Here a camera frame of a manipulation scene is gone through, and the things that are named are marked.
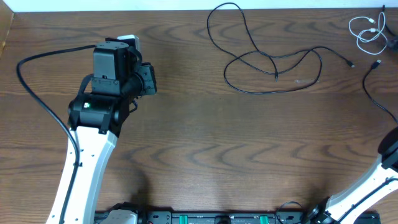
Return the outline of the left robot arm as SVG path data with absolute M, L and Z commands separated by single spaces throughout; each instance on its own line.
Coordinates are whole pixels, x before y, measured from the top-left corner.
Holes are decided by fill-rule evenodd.
M 139 96 L 157 92 L 154 68 L 143 62 L 135 35 L 96 44 L 94 72 L 68 107 L 65 165 L 47 223 L 93 223 L 106 165 L 123 122 Z

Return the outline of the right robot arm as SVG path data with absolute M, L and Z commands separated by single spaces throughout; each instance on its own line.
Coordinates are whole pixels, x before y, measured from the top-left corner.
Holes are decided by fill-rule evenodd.
M 378 147 L 375 163 L 346 190 L 325 198 L 309 211 L 304 223 L 354 223 L 386 195 L 397 190 L 397 128 Z

